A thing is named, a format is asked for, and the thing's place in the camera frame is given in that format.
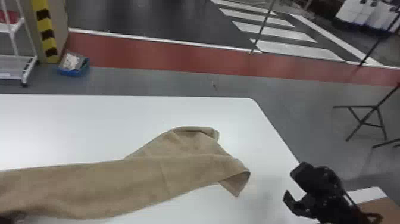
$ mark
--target tripod leg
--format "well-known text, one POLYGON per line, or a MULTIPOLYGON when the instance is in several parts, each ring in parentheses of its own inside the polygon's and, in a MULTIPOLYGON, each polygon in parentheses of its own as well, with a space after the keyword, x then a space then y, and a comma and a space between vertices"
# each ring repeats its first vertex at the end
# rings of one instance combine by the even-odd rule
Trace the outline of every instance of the tripod leg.
POLYGON ((353 132, 351 132, 351 134, 346 138, 346 142, 350 141, 350 139, 353 137, 353 135, 361 128, 361 126, 363 125, 363 122, 358 122, 357 127, 353 130, 353 132))
POLYGON ((383 132, 383 139, 384 139, 385 141, 387 141, 387 140, 388 140, 388 135, 386 134, 386 128, 385 128, 385 124, 383 123, 382 114, 380 113, 379 108, 378 108, 376 111, 377 111, 377 113, 378 113, 378 118, 379 118, 380 126, 381 126, 381 129, 382 129, 382 132, 383 132))

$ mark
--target towel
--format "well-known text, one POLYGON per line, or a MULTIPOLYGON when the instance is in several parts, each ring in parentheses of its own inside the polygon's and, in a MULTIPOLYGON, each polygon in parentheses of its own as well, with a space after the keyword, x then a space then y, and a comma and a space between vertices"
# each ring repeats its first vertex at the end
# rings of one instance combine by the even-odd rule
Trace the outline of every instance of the towel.
POLYGON ((214 183, 238 197, 250 172, 217 141, 212 128, 178 127, 121 160, 0 172, 0 214, 113 217, 214 183))

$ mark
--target white shelf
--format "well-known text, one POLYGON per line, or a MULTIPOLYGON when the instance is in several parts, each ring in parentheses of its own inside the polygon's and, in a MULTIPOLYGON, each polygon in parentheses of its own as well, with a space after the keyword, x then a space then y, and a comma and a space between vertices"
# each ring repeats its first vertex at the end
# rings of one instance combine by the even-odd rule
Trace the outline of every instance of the white shelf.
POLYGON ((12 37, 14 37, 15 33, 18 29, 24 24, 25 18, 22 17, 18 20, 16 24, 10 24, 11 32, 8 30, 8 26, 6 23, 0 23, 0 33, 10 33, 12 37))
POLYGON ((25 82, 37 60, 37 56, 0 55, 0 79, 20 79, 25 82))

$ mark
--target blue container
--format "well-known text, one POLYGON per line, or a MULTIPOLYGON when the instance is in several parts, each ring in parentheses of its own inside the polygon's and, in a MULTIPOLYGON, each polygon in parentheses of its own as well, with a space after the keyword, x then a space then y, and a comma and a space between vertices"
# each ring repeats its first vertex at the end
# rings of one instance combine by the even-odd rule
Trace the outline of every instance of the blue container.
POLYGON ((57 72, 63 76, 79 77, 87 72, 87 70, 89 69, 89 66, 90 66, 90 58, 85 58, 82 66, 79 70, 74 69, 72 71, 69 71, 69 70, 57 67, 57 72))

